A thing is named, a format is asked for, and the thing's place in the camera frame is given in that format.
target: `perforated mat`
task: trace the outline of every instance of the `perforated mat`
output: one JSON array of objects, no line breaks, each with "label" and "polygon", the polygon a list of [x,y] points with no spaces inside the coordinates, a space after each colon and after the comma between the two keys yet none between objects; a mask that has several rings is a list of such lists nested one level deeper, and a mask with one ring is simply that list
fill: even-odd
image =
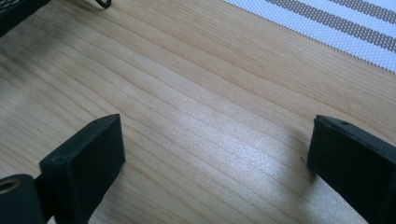
[{"label": "perforated mat", "polygon": [[394,0],[224,0],[396,73]]}]

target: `hole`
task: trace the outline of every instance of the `hole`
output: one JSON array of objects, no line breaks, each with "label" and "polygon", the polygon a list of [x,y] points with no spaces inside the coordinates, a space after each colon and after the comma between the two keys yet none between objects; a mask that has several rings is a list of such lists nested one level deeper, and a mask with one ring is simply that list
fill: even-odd
[{"label": "hole", "polygon": [[14,190],[20,183],[21,181],[17,179],[8,180],[3,183],[0,183],[0,194],[5,194],[7,192]]}]

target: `light wood surface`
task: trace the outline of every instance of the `light wood surface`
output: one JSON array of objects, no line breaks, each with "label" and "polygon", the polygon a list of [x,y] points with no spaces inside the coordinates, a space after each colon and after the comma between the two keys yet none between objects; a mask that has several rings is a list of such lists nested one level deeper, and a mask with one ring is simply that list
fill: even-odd
[{"label": "light wood surface", "polygon": [[365,223],[306,169],[313,118],[396,144],[396,76],[222,1],[54,0],[0,38],[0,177],[120,113],[91,223]]}]

